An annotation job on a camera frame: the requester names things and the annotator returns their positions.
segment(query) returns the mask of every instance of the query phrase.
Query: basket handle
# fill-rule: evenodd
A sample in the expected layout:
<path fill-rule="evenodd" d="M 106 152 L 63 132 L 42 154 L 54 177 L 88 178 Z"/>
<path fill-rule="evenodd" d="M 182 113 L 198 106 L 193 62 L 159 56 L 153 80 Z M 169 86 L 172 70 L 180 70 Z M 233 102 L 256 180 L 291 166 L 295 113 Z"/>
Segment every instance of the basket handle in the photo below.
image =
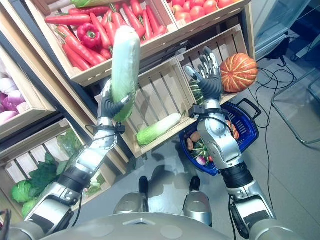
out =
<path fill-rule="evenodd" d="M 256 113 L 255 113 L 254 117 L 252 117 L 252 119 L 256 119 L 258 116 L 261 115 L 262 112 L 259 109 L 259 107 L 257 107 L 252 101 L 250 101 L 247 98 L 244 98 L 240 102 L 238 102 L 237 106 L 239 107 L 239 105 L 242 104 L 243 102 L 249 104 L 256 111 Z"/>

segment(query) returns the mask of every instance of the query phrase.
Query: robot leg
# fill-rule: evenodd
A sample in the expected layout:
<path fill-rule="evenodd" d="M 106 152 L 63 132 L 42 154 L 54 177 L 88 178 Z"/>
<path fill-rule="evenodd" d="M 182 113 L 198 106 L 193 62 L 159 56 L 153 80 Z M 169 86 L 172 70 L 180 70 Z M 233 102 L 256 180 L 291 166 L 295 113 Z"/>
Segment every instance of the robot leg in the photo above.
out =
<path fill-rule="evenodd" d="M 145 176 L 139 179 L 139 192 L 124 195 L 116 205 L 113 214 L 128 214 L 149 212 L 148 179 Z"/>
<path fill-rule="evenodd" d="M 190 183 L 190 193 L 186 196 L 183 205 L 183 214 L 212 227 L 212 212 L 209 198 L 200 189 L 200 179 L 194 176 Z"/>

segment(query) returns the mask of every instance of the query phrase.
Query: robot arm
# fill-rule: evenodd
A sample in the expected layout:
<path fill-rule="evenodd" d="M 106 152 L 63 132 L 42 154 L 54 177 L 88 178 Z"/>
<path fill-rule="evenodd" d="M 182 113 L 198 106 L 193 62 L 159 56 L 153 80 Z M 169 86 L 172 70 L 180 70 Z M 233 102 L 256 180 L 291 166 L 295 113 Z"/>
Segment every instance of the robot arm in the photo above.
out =
<path fill-rule="evenodd" d="M 208 47 L 203 52 L 199 72 L 190 66 L 185 67 L 185 72 L 197 82 L 204 98 L 203 105 L 194 105 L 189 115 L 199 119 L 198 132 L 223 176 L 226 190 L 233 200 L 230 209 L 238 232 L 245 239 L 279 239 L 277 236 L 295 239 L 293 233 L 276 220 L 258 182 L 247 169 L 239 145 L 227 127 L 226 113 L 221 110 L 223 87 L 219 65 Z"/>
<path fill-rule="evenodd" d="M 116 146 L 117 134 L 125 132 L 125 127 L 120 123 L 113 125 L 112 118 L 129 100 L 128 95 L 120 102 L 112 102 L 111 81 L 106 83 L 101 92 L 97 126 L 91 145 L 71 160 L 71 165 L 51 185 L 24 222 L 10 228 L 9 239 L 37 240 L 68 227 L 74 215 L 71 206 L 79 201 L 84 188 L 90 186 L 91 178 L 103 164 L 107 153 Z"/>

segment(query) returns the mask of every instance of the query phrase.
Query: gray floor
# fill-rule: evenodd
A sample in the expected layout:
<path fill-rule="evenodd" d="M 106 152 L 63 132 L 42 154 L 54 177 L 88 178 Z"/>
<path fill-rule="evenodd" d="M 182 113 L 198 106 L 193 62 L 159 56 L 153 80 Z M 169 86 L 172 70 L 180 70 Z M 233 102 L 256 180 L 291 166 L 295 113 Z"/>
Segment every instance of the gray floor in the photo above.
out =
<path fill-rule="evenodd" d="M 288 58 L 286 61 L 297 77 L 309 70 L 307 65 L 300 62 L 295 64 Z M 278 60 L 262 60 L 259 66 L 274 72 L 280 68 L 277 66 L 278 63 L 280 63 Z M 277 76 L 280 81 L 291 81 L 287 73 L 279 72 Z M 315 114 L 317 111 L 319 113 L 320 106 L 314 102 L 304 87 L 315 77 L 311 75 L 301 84 L 297 84 L 294 89 L 282 95 L 278 102 L 298 132 L 309 140 L 320 137 L 320 114 Z M 261 83 L 268 81 L 262 73 L 259 74 L 258 80 Z M 259 86 L 259 83 L 256 83 L 250 89 L 254 93 Z M 265 88 L 261 88 L 258 92 L 260 104 L 268 110 L 273 93 L 274 90 Z M 254 101 L 246 90 L 232 102 L 237 103 L 242 98 Z M 257 118 L 256 123 L 265 126 L 266 120 L 267 117 L 263 114 Z M 270 120 L 271 124 L 267 130 L 270 189 L 277 218 L 306 240 L 318 240 L 320 239 L 320 143 L 309 147 L 299 143 L 274 109 L 271 111 Z M 243 153 L 243 157 L 252 175 L 268 195 L 265 129 L 259 129 L 259 132 L 259 139 Z M 232 237 L 228 194 L 223 179 L 219 175 L 212 177 L 195 169 L 184 156 L 177 136 L 154 151 L 148 152 L 145 157 L 137 159 L 135 165 L 136 170 L 118 179 L 111 189 L 83 206 L 79 224 L 111 215 L 124 194 L 138 190 L 138 180 L 143 175 L 150 180 L 150 211 L 180 214 L 188 193 L 189 182 L 192 176 L 197 174 L 201 179 L 200 190 L 210 199 L 213 227 Z"/>

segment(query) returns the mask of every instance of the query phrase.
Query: orange pumpkin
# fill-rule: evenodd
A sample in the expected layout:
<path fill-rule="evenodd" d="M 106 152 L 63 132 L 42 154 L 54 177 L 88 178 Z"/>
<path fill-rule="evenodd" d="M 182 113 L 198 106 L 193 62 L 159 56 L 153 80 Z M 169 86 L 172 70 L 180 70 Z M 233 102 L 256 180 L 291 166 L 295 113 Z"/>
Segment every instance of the orange pumpkin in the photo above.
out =
<path fill-rule="evenodd" d="M 247 89 L 255 82 L 258 74 L 256 61 L 244 53 L 228 57 L 221 64 L 220 71 L 223 89 L 229 93 Z"/>

